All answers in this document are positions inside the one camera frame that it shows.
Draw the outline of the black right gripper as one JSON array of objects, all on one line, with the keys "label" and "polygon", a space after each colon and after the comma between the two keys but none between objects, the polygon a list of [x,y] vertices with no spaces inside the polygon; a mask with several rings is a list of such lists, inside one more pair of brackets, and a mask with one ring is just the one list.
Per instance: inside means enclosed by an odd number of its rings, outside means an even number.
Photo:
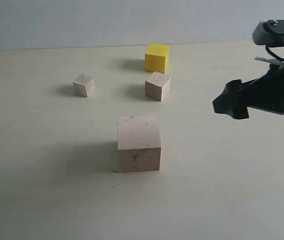
[{"label": "black right gripper", "polygon": [[[241,89],[245,103],[235,93]],[[212,104],[216,114],[228,115],[235,120],[249,118],[247,107],[284,115],[284,67],[270,64],[269,70],[260,78],[243,84],[241,79],[229,81]]]}]

